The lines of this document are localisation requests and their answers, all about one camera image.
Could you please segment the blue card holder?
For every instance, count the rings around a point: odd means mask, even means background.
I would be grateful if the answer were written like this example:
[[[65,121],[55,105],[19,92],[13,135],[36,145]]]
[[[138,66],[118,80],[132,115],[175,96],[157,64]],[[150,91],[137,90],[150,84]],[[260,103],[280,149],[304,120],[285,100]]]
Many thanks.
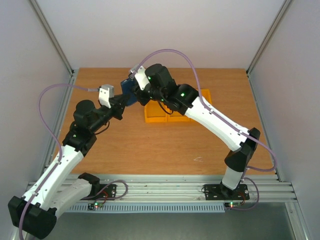
[[[126,103],[126,106],[129,107],[135,104],[138,101],[135,95],[135,91],[139,89],[138,82],[134,79],[127,78],[120,83],[120,86],[122,94],[129,95],[129,99]]]

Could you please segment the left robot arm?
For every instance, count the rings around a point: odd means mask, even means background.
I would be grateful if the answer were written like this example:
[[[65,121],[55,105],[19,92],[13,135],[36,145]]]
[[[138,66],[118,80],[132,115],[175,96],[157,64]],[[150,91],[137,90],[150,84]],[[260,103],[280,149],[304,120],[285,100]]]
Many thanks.
[[[56,225],[57,219],[80,200],[115,199],[101,186],[100,179],[82,173],[76,181],[61,193],[58,188],[71,170],[87,155],[102,133],[101,127],[108,126],[112,118],[121,120],[129,95],[119,94],[96,108],[91,100],[82,100],[73,113],[74,121],[65,136],[58,154],[37,182],[23,196],[13,196],[8,203],[12,223],[18,228],[19,238],[29,233],[38,239],[46,238]]]

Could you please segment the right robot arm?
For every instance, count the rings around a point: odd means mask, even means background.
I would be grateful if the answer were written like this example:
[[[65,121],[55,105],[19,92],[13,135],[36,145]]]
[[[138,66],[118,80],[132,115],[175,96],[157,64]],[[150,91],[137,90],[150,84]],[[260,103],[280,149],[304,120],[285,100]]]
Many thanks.
[[[224,199],[234,197],[246,167],[257,148],[260,131],[238,125],[216,110],[197,89],[189,84],[177,84],[169,70],[157,63],[148,68],[131,69],[129,77],[135,82],[132,92],[145,106],[149,101],[163,103],[208,129],[229,148],[225,157],[225,174],[219,184]]]

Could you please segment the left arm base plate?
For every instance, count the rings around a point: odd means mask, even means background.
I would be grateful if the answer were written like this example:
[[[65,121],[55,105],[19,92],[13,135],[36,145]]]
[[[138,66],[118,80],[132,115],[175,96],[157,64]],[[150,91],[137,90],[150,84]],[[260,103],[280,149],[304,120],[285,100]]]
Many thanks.
[[[111,184],[108,187],[105,187],[102,190],[102,192],[100,192],[98,195],[96,196],[89,195],[87,197],[82,198],[81,200],[93,201],[93,200],[104,200],[105,198],[111,200],[116,197],[116,193],[117,193],[117,185]]]

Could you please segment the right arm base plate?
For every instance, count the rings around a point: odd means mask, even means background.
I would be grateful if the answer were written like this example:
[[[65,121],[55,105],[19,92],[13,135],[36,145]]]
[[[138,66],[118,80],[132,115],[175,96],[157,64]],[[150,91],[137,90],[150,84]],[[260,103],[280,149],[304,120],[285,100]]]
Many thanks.
[[[222,184],[205,184],[201,188],[207,201],[243,201],[249,200],[249,190],[246,184],[239,184],[230,190]]]

